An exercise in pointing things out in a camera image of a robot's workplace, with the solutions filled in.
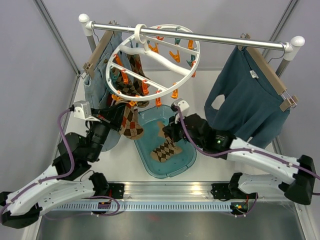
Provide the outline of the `brown argyle sock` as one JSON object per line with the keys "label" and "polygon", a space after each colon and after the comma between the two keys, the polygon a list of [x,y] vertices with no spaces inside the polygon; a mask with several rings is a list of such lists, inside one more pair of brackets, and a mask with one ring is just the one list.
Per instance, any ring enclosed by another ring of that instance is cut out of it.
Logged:
{"label": "brown argyle sock", "polygon": [[151,151],[150,157],[159,163],[164,163],[171,157],[180,154],[183,150],[163,131],[165,126],[161,121],[157,122],[157,126],[159,127],[158,136],[163,138],[164,142]]}
{"label": "brown argyle sock", "polygon": [[[114,84],[115,88],[120,91],[122,94],[127,95],[127,96],[132,96],[132,97],[137,97],[137,96],[142,96],[143,95],[143,89],[141,82],[138,81],[137,78],[133,78],[133,81],[129,80],[128,84],[125,84],[123,81],[122,76],[118,78],[116,83]],[[129,107],[129,100],[125,100],[121,98],[120,100],[115,101],[115,105],[121,104],[121,103],[126,103]],[[137,106],[133,107],[138,107],[138,108],[145,108],[150,104],[148,100],[146,101],[137,101]]]}

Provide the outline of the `teal clip front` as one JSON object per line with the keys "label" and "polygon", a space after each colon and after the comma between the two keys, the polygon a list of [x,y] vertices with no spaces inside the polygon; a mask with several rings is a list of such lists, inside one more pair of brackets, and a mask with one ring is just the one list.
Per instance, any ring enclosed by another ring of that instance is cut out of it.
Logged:
{"label": "teal clip front", "polygon": [[115,71],[115,72],[110,71],[109,74],[110,74],[110,79],[112,80],[113,83],[116,83],[118,78],[121,75],[119,71]]}

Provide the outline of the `beige orange argyle sock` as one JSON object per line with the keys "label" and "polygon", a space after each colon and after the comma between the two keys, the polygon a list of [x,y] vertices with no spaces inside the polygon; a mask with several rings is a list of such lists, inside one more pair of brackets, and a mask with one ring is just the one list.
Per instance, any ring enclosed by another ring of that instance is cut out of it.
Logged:
{"label": "beige orange argyle sock", "polygon": [[145,79],[149,79],[143,71],[142,62],[139,54],[127,54],[127,58],[129,60],[131,70],[134,73],[142,76]]}

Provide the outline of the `white round clip hanger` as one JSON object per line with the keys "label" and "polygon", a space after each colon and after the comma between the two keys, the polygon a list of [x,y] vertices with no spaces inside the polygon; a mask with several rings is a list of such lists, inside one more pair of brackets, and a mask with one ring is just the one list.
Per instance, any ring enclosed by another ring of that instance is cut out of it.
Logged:
{"label": "white round clip hanger", "polygon": [[[166,31],[191,32],[184,26],[175,24],[161,24],[151,28],[164,28]],[[148,79],[134,73],[124,67],[120,53],[129,55],[140,55],[141,64],[144,69],[152,67],[154,70],[164,70],[173,73],[172,80],[161,80],[160,78]],[[106,83],[113,94],[120,99],[128,101],[151,101],[157,98],[156,91],[161,90],[160,97],[177,93],[178,88],[189,79],[196,76],[201,57],[201,46],[197,40],[188,40],[173,37],[132,34],[111,54],[106,66]],[[142,96],[128,96],[115,88],[115,83],[110,79],[110,71],[120,72],[123,82],[127,85],[129,80],[138,79],[142,85]]]}

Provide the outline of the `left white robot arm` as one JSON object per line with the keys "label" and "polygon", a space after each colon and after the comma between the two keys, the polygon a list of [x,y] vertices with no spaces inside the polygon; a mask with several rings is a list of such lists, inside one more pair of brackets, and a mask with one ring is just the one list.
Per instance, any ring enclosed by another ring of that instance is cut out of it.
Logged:
{"label": "left white robot arm", "polygon": [[[62,141],[58,144],[59,156],[38,177],[19,190],[0,194],[0,222],[3,226],[22,229],[37,222],[51,210],[81,199],[102,199],[93,215],[106,215],[106,209],[114,202],[112,215],[120,210],[124,184],[108,183],[103,173],[93,172],[87,179],[83,176],[91,164],[99,161],[100,153],[109,133],[118,131],[124,116],[125,104],[105,109],[94,109],[87,101],[78,101],[64,110],[57,118]],[[85,121],[86,136],[75,132],[64,133],[61,120],[65,114],[74,113]]]}

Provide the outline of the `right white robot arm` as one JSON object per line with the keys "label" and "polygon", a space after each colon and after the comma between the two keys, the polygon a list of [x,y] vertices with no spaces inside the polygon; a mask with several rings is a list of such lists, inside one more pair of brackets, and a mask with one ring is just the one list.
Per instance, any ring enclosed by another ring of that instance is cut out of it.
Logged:
{"label": "right white robot arm", "polygon": [[228,131],[212,128],[197,114],[172,116],[162,130],[173,142],[188,141],[205,156],[239,162],[264,172],[258,176],[234,173],[228,192],[235,198],[245,194],[280,194],[297,204],[311,204],[319,176],[313,159],[307,155],[296,158],[268,152]]}

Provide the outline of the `orange clip front left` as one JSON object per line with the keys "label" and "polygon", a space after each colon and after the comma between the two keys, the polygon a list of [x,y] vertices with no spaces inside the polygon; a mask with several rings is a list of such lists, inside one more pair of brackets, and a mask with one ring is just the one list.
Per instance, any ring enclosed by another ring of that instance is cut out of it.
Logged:
{"label": "orange clip front left", "polygon": [[129,103],[128,103],[130,106],[132,106],[132,107],[136,107],[137,105],[138,105],[138,102],[137,101],[129,101]]}

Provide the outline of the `orange clip right rim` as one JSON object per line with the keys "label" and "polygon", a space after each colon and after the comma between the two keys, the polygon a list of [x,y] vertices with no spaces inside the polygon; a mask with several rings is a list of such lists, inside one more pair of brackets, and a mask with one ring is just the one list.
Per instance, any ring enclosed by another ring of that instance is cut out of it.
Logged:
{"label": "orange clip right rim", "polygon": [[155,106],[157,108],[162,106],[161,97],[159,96],[159,93],[161,93],[161,92],[162,92],[161,90],[156,91],[157,97],[155,98]]}

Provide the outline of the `left beige clothes hanger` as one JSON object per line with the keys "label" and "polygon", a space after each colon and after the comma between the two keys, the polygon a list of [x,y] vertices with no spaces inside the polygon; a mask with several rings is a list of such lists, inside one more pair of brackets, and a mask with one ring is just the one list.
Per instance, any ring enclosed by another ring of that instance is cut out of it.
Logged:
{"label": "left beige clothes hanger", "polygon": [[94,39],[94,31],[92,30],[90,35],[87,36],[87,41],[91,49],[91,55],[89,59],[84,63],[83,70],[93,79],[95,76],[95,67],[100,62],[100,58],[105,50],[105,48],[110,43],[112,37],[114,36],[114,31],[107,30],[104,32],[100,42],[96,44]]}

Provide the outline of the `right beige clothes hanger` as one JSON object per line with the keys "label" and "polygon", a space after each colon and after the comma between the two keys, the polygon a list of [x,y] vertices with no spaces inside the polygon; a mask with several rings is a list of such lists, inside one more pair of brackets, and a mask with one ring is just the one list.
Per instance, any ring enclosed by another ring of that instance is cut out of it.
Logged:
{"label": "right beige clothes hanger", "polygon": [[290,96],[290,94],[287,92],[285,84],[278,77],[273,68],[267,63],[260,51],[257,48],[242,45],[238,45],[237,48],[240,51],[244,48],[247,49],[247,52],[250,54],[250,56],[255,61],[259,69],[265,75],[266,79],[268,80],[272,88],[275,90],[277,95],[283,98],[283,102],[279,106],[280,109],[284,112],[288,108],[295,108],[298,103],[298,98],[295,95]]}

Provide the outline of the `teal plastic basin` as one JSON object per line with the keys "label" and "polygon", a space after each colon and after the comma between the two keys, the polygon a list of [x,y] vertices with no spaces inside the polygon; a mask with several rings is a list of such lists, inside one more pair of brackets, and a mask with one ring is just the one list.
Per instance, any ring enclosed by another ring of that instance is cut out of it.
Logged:
{"label": "teal plastic basin", "polygon": [[169,118],[174,115],[175,113],[168,105],[154,106],[138,113],[138,123],[143,127],[144,133],[141,138],[134,142],[146,171],[158,179],[181,174],[196,161],[196,149],[183,139],[175,142],[176,145],[182,148],[182,152],[172,156],[166,162],[158,162],[150,156],[151,151],[165,141],[158,136],[159,127],[157,122],[162,122],[166,126],[169,123]]}

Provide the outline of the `blue denim garment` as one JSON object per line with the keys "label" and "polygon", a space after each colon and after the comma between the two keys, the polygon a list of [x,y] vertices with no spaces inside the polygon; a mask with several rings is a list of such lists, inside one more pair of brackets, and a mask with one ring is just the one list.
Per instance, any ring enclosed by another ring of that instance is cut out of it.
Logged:
{"label": "blue denim garment", "polygon": [[[93,109],[106,110],[110,106],[115,107],[112,99],[112,93],[106,82],[106,66],[107,62],[114,50],[123,42],[122,33],[114,32],[111,39],[103,49],[102,54],[98,57],[98,62],[94,67],[94,77],[87,74],[84,78],[83,87],[85,100],[89,102]],[[120,53],[120,59],[125,68],[131,70],[131,65],[126,53]],[[102,152],[107,152],[114,148],[120,140],[121,135],[118,131],[111,129],[107,139],[102,147]]]}

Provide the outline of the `teal long sleeve shirt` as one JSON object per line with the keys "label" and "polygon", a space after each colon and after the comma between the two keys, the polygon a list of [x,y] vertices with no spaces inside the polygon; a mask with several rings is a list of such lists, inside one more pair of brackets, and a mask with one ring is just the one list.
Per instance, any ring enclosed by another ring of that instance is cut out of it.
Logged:
{"label": "teal long sleeve shirt", "polygon": [[259,148],[280,134],[291,110],[245,47],[235,47],[204,104],[208,124]]}

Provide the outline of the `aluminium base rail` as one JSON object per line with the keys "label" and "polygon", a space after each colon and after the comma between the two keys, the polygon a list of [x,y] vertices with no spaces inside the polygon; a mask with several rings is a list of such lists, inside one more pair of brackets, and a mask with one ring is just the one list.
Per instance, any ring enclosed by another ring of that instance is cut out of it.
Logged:
{"label": "aluminium base rail", "polygon": [[81,199],[124,199],[126,201],[202,201],[202,200],[242,200],[240,196],[230,194],[227,183],[209,184],[205,182],[134,182],[108,183],[95,181],[59,181],[38,185],[34,191],[35,201],[47,204],[62,205]]}

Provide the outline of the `metal clothes rack rail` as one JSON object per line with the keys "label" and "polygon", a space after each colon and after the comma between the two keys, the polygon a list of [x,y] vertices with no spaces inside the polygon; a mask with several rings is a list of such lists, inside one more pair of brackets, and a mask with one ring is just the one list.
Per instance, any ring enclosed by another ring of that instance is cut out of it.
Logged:
{"label": "metal clothes rack rail", "polygon": [[268,49],[283,51],[284,59],[286,61],[292,61],[301,47],[305,45],[305,38],[303,36],[295,36],[289,42],[272,42],[272,41],[259,41],[252,40],[248,38],[232,38],[232,37],[222,37],[214,35],[196,34],[194,32],[181,32],[181,31],[169,31],[165,30],[163,27],[146,27],[146,26],[122,26],[114,24],[102,24],[95,23],[90,20],[89,16],[85,13],[81,13],[78,16],[78,21],[80,22],[82,29],[87,36],[92,36],[94,30],[104,30],[104,31],[117,31],[130,34],[137,34],[138,37],[141,36],[160,36],[168,38],[178,38],[185,40],[193,40],[200,42],[224,44],[224,45],[234,45],[234,46],[244,46],[253,47],[258,49]]}

